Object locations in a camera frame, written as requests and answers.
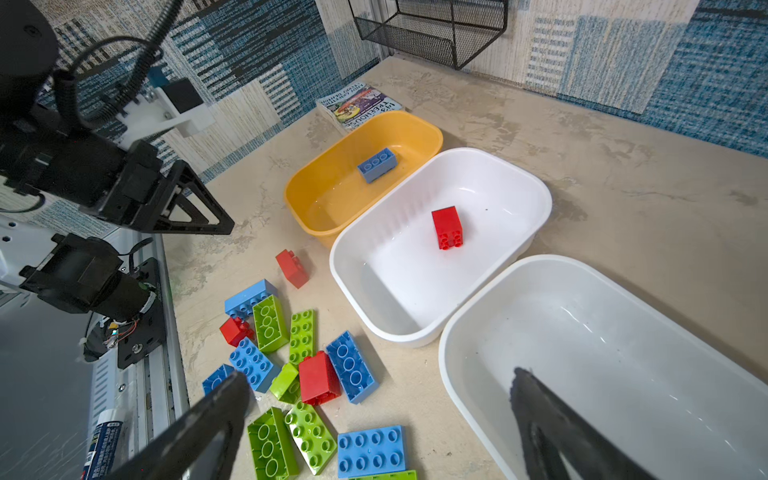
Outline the blue marker pen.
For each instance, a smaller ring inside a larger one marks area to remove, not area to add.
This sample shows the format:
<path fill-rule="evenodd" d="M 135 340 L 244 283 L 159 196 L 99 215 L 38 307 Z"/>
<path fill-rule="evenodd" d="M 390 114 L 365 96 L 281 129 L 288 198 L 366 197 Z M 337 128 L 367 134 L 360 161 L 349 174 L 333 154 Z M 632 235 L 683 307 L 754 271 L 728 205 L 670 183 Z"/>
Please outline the blue marker pen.
<path fill-rule="evenodd" d="M 105 479 L 112 470 L 124 425 L 123 409 L 102 411 L 86 453 L 81 480 Z"/>

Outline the red lego brick tall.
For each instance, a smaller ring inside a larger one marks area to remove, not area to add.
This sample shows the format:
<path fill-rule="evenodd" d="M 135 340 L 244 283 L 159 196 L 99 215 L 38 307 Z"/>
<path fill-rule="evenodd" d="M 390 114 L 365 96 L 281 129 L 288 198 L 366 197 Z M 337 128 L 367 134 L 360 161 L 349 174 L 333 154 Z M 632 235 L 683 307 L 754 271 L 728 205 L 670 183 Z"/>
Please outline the red lego brick tall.
<path fill-rule="evenodd" d="M 455 206 L 431 212 L 440 250 L 461 247 L 464 243 L 463 227 Z"/>

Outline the middle white plastic tub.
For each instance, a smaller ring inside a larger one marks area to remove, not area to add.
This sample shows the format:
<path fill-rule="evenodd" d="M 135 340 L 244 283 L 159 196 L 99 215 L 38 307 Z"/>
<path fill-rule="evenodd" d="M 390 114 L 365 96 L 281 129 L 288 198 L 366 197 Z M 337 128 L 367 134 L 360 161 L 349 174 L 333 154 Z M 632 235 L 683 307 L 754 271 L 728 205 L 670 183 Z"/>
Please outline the middle white plastic tub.
<path fill-rule="evenodd" d="M 455 206 L 461 247 L 440 250 L 432 211 Z M 377 337 L 425 346 L 533 242 L 553 198 L 532 173 L 485 151 L 443 151 L 335 240 L 332 276 Z"/>

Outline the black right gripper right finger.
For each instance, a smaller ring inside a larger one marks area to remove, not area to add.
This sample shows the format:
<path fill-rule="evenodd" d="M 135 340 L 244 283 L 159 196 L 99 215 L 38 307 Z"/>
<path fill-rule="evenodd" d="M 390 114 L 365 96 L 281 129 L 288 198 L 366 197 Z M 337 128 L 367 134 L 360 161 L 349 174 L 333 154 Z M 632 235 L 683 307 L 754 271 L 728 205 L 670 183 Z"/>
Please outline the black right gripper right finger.
<path fill-rule="evenodd" d="M 532 372 L 517 367 L 511 409 L 531 479 L 651 479 Z"/>

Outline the white plastic tub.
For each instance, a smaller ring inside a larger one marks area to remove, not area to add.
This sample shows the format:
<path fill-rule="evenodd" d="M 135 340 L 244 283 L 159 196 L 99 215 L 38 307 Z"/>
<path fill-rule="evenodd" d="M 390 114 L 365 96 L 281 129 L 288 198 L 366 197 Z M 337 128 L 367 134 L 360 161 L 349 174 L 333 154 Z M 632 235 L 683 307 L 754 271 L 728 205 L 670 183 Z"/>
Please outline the white plastic tub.
<path fill-rule="evenodd" d="M 461 247 L 440 250 L 432 211 L 455 206 Z M 443 151 L 335 240 L 332 276 L 377 337 L 425 346 L 533 242 L 553 198 L 532 173 L 485 151 Z"/>
<path fill-rule="evenodd" d="M 448 321 L 445 388 L 503 475 L 525 477 L 510 404 L 531 371 L 659 479 L 763 479 L 767 388 L 588 265 L 536 255 Z"/>

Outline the treehouse paperback book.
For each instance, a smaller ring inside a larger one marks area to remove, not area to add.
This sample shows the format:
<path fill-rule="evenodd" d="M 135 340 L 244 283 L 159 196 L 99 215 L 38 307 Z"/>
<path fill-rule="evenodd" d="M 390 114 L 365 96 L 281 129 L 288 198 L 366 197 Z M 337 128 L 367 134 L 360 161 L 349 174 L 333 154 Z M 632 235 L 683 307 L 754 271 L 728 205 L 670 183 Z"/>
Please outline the treehouse paperback book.
<path fill-rule="evenodd" d="M 352 82 L 318 99 L 316 106 L 342 135 L 351 133 L 379 114 L 403 109 L 399 102 L 362 81 Z"/>

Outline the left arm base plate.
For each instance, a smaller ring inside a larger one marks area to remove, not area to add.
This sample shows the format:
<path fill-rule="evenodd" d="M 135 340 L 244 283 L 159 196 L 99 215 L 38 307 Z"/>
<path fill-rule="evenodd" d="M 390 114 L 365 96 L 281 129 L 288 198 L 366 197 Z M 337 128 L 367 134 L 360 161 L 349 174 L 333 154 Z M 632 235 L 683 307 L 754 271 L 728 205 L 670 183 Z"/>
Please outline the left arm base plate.
<path fill-rule="evenodd" d="M 130 277 L 145 292 L 143 305 L 136 312 L 118 312 L 108 307 L 91 313 L 82 338 L 82 355 L 87 363 L 107 353 L 117 355 L 119 369 L 137 364 L 167 338 L 160 263 L 149 258 L 136 266 Z"/>

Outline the small green lego brick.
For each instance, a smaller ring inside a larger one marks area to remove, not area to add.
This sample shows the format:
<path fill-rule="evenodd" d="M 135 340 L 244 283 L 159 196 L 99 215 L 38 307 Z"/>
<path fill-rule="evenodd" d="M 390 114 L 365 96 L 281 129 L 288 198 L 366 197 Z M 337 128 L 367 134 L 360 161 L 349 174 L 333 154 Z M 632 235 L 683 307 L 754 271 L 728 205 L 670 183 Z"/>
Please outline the small green lego brick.
<path fill-rule="evenodd" d="M 280 402 L 291 405 L 299 402 L 301 391 L 297 368 L 293 364 L 285 364 L 272 381 L 269 391 Z"/>

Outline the blue lego brick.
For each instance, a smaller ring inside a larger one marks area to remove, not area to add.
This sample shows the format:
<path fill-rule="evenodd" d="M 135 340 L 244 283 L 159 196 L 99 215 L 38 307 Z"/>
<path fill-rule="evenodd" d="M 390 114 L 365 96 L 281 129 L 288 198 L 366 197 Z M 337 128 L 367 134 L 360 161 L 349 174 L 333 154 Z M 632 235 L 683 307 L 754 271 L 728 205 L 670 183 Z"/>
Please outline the blue lego brick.
<path fill-rule="evenodd" d="M 384 148 L 363 163 L 357 166 L 367 184 L 371 184 L 381 176 L 393 170 L 397 166 L 396 155 L 389 149 Z"/>
<path fill-rule="evenodd" d="M 349 331 L 330 342 L 326 346 L 326 353 L 352 404 L 360 404 L 378 388 L 379 382 Z"/>
<path fill-rule="evenodd" d="M 253 315 L 254 306 L 272 295 L 277 295 L 277 289 L 263 279 L 227 299 L 224 311 L 231 318 L 247 319 Z"/>
<path fill-rule="evenodd" d="M 238 343 L 229 361 L 235 370 L 247 377 L 251 388 L 258 393 L 266 393 L 279 374 L 279 368 L 248 337 Z"/>

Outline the right white plastic tub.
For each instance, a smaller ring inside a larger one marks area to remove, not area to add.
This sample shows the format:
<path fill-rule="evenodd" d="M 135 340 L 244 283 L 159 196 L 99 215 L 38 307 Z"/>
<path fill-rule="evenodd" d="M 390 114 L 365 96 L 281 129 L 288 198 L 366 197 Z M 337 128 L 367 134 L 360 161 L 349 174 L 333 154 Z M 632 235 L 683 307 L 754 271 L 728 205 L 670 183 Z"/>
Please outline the right white plastic tub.
<path fill-rule="evenodd" d="M 659 479 L 763 479 L 767 388 L 588 265 L 536 255 L 448 321 L 445 388 L 503 475 L 525 477 L 510 404 L 531 371 Z"/>

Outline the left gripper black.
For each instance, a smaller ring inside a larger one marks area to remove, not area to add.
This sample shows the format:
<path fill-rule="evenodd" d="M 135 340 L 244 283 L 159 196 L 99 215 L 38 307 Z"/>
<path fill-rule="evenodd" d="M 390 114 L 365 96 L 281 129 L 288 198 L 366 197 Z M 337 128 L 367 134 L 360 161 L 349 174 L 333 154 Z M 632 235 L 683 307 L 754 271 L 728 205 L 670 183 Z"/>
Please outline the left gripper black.
<path fill-rule="evenodd" d="M 139 140 L 123 150 L 105 139 L 68 140 L 35 182 L 89 215 L 136 231 L 229 235 L 234 220 L 184 161 L 165 176 L 158 149 Z"/>

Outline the green lego plate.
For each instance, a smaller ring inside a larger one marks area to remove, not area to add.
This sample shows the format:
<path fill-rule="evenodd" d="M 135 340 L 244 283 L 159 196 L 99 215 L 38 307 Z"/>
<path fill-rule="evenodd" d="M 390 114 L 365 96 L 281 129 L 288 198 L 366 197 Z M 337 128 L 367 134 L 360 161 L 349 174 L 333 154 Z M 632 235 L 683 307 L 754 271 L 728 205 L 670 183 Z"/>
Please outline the green lego plate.
<path fill-rule="evenodd" d="M 418 480 L 415 470 L 405 470 L 393 473 L 373 474 L 361 477 L 353 477 L 349 480 Z"/>
<path fill-rule="evenodd" d="M 289 343 L 282 304 L 270 295 L 253 307 L 257 348 L 264 354 L 273 353 Z"/>
<path fill-rule="evenodd" d="M 298 367 L 307 357 L 316 354 L 316 324 L 313 309 L 294 313 L 291 317 L 289 362 Z"/>

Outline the blue lego plate front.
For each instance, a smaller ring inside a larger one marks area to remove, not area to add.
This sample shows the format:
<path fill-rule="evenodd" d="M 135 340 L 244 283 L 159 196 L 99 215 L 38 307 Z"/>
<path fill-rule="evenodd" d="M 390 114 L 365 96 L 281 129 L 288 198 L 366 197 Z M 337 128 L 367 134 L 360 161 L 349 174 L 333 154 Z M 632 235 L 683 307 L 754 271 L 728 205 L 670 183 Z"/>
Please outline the blue lego plate front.
<path fill-rule="evenodd" d="M 213 373 L 211 373 L 202 382 L 202 388 L 205 395 L 210 394 L 215 388 L 223 383 L 235 369 L 231 365 L 222 364 Z"/>

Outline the small red lego brick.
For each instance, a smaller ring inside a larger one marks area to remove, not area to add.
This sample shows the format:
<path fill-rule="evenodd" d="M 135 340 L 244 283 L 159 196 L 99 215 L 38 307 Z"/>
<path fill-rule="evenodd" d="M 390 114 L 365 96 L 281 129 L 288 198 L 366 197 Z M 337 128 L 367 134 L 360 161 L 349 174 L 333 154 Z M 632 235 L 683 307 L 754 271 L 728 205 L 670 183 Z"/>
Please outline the small red lego brick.
<path fill-rule="evenodd" d="M 244 339 L 255 340 L 255 332 L 247 319 L 229 317 L 219 328 L 227 344 L 237 347 Z"/>

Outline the yellow plastic tub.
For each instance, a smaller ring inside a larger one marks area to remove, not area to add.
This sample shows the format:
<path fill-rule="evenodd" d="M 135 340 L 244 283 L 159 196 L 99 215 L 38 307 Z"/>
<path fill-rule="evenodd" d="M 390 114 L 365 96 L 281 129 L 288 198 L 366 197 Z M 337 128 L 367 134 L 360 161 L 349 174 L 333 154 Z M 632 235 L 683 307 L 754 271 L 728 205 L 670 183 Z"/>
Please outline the yellow plastic tub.
<path fill-rule="evenodd" d="M 303 230 L 331 248 L 353 220 L 437 155 L 443 141 L 442 130 L 411 113 L 380 114 L 298 170 L 285 202 Z M 397 165 L 367 183 L 358 166 L 385 148 Z"/>

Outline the green lego plate studded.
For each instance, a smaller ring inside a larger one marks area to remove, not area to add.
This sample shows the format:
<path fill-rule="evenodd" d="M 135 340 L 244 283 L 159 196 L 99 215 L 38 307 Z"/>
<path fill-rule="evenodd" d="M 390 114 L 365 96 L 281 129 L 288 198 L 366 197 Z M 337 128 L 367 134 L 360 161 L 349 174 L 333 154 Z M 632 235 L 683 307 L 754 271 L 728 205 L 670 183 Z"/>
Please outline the green lego plate studded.
<path fill-rule="evenodd" d="M 311 473 L 321 474 L 338 448 L 329 428 L 313 406 L 301 401 L 293 405 L 284 420 Z"/>

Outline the green lego plate hollow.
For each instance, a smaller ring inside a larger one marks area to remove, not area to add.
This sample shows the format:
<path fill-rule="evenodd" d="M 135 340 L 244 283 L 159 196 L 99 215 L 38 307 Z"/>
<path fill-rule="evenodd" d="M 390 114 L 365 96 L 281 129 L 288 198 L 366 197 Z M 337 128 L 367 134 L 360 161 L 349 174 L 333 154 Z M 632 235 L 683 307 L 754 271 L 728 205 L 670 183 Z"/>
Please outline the green lego plate hollow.
<path fill-rule="evenodd" d="M 258 480 L 293 479 L 299 473 L 283 412 L 271 407 L 247 427 Z"/>

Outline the large red lego brick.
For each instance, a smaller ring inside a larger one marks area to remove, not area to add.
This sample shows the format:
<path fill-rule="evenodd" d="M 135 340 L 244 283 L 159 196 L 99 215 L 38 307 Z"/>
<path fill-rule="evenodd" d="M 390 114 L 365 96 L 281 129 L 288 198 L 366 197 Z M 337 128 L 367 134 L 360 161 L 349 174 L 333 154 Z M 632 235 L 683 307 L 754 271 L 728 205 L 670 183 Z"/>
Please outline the large red lego brick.
<path fill-rule="evenodd" d="M 338 398 L 342 387 L 326 352 L 305 358 L 298 367 L 301 401 L 306 405 L 319 406 Z"/>

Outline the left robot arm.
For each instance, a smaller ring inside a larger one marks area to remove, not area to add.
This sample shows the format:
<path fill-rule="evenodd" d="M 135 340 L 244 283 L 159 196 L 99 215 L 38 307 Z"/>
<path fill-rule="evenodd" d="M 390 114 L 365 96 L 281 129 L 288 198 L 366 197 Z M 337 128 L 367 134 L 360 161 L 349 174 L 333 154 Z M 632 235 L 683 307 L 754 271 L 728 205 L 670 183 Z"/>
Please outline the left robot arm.
<path fill-rule="evenodd" d="M 189 136 L 212 123 L 187 80 L 143 91 L 182 5 L 166 4 L 128 79 L 85 115 L 78 69 L 88 53 L 60 68 L 56 35 L 29 1 L 1 5 L 1 174 L 36 207 L 54 196 L 96 219 L 147 234 L 227 235 L 233 219 L 185 161 L 165 166 L 152 136 Z M 159 294 L 135 273 L 130 254 L 110 243 L 61 235 L 1 213 L 1 284 L 24 290 L 67 313 L 119 321 L 145 316 Z"/>

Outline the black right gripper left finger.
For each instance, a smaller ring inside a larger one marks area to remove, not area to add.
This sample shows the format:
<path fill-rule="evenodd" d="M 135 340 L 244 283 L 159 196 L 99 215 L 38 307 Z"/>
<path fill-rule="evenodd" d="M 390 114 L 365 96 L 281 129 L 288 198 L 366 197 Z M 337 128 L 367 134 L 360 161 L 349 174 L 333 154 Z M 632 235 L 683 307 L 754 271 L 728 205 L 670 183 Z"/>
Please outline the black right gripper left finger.
<path fill-rule="evenodd" d="M 240 372 L 218 387 L 155 438 L 109 479 L 229 479 L 232 474 L 251 388 Z"/>

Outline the light blue lego plate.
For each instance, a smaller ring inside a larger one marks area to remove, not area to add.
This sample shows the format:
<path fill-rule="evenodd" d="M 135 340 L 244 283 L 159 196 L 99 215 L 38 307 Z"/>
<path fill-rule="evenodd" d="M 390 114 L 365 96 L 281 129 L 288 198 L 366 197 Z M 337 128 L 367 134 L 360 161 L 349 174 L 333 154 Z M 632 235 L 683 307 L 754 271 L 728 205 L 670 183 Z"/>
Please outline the light blue lego plate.
<path fill-rule="evenodd" d="M 339 478 L 406 470 L 404 429 L 400 425 L 341 433 L 337 443 Z"/>

